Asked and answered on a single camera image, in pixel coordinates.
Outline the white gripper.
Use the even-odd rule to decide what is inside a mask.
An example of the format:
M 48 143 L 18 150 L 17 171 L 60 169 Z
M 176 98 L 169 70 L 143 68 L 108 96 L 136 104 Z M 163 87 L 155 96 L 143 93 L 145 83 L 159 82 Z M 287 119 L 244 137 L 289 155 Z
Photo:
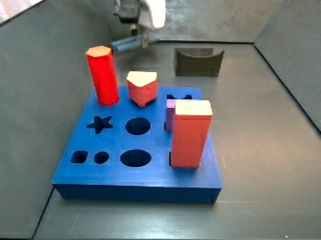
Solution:
M 165 23 L 165 0 L 139 0 L 139 24 L 148 29 L 160 29 Z

